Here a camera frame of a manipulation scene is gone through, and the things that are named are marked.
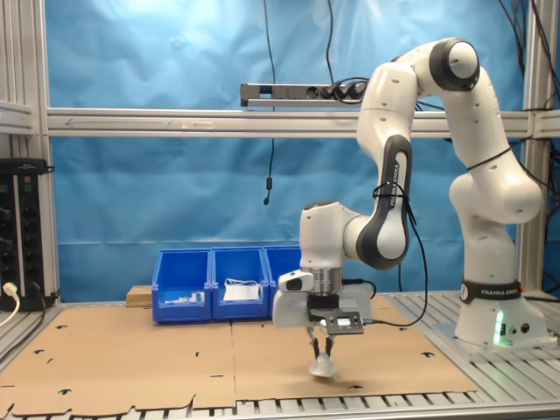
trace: white package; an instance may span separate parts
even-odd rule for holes
[[[224,284],[226,286],[224,301],[257,300],[260,298],[261,286],[255,280],[227,278]]]

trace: robot logo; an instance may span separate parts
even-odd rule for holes
[[[466,299],[469,297],[469,290],[467,289],[467,287],[463,284],[461,286],[461,300],[463,302],[466,301]]]
[[[391,186],[391,200],[389,202],[389,205],[391,206],[391,208],[393,208],[395,206],[395,199],[396,199],[396,183],[399,180],[399,168],[401,166],[398,164],[398,162],[395,162],[395,169],[393,170],[393,186]]]

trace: metal table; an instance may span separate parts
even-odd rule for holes
[[[420,313],[424,305],[423,293],[396,293],[384,295],[409,318]],[[105,304],[62,304],[52,308],[45,318],[48,326],[68,307],[123,305],[122,302]],[[534,303],[547,317],[560,319],[560,305]],[[424,335],[468,375],[480,391],[468,393],[441,393],[415,395],[375,395],[341,398],[304,398],[292,400],[263,400],[237,402],[235,408],[224,409],[132,409],[122,416],[104,417],[107,420],[164,420],[186,417],[320,417],[320,418],[560,418],[560,350],[533,350],[482,357],[469,362],[458,349],[445,340],[437,326],[453,325],[459,316],[457,292],[432,292],[430,305],[418,325]],[[0,313],[0,321],[7,317]],[[0,332],[0,354],[11,343],[22,337],[39,319],[40,313],[20,313],[16,320]],[[0,370],[10,363],[8,359]],[[6,417],[13,420],[11,413]],[[30,416],[29,420],[81,420],[71,412],[63,416]]]

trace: blue storage bin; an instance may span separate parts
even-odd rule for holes
[[[212,318],[210,249],[159,251],[151,285],[153,318],[158,323],[203,322]],[[193,296],[204,301],[171,303]]]
[[[272,316],[274,295],[277,293],[278,278],[282,274],[299,270],[301,249],[296,246],[264,247],[265,261],[269,272],[269,316]]]
[[[261,285],[259,299],[224,301],[226,278],[255,280]],[[212,318],[263,319],[269,309],[269,281],[262,248],[212,249]]]

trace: blue backdrop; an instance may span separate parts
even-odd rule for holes
[[[267,0],[277,82],[326,83],[326,0]],[[262,0],[47,0],[54,107],[239,109],[245,82],[271,82]],[[522,106],[513,33],[498,2],[333,0],[335,79],[425,42],[474,44],[504,110]],[[271,202],[269,139],[54,138],[60,281],[68,301],[124,299],[151,281],[157,252],[298,240],[312,200],[370,213],[375,164],[348,139],[277,139]],[[430,287],[459,288],[463,243],[449,201],[465,171],[441,139],[413,142],[411,203]],[[349,276],[396,290],[396,271],[349,264]],[[403,263],[421,290],[416,240]]]

